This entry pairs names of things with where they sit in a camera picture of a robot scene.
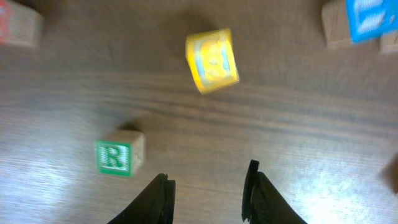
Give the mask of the green block letter R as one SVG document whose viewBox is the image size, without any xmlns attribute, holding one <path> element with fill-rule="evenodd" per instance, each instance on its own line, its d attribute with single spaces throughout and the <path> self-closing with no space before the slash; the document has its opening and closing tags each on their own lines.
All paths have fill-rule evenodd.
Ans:
<svg viewBox="0 0 398 224">
<path fill-rule="evenodd" d="M 146 137 L 139 131 L 118 129 L 96 140 L 95 159 L 99 173 L 133 177 L 146 158 Z"/>
</svg>

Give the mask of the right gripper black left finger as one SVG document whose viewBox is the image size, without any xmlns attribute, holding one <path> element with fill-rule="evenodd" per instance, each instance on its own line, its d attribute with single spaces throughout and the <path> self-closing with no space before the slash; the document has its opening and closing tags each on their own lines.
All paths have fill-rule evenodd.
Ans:
<svg viewBox="0 0 398 224">
<path fill-rule="evenodd" d="M 176 183 L 158 174 L 147 187 L 108 224 L 172 224 Z"/>
</svg>

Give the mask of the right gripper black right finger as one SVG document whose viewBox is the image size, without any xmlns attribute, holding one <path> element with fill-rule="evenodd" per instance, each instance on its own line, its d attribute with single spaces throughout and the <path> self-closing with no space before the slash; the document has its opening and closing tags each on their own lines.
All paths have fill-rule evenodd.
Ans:
<svg viewBox="0 0 398 224">
<path fill-rule="evenodd" d="M 306 224 L 259 171 L 259 161 L 255 160 L 251 160 L 248 167 L 241 208 L 242 220 L 250 224 Z"/>
</svg>

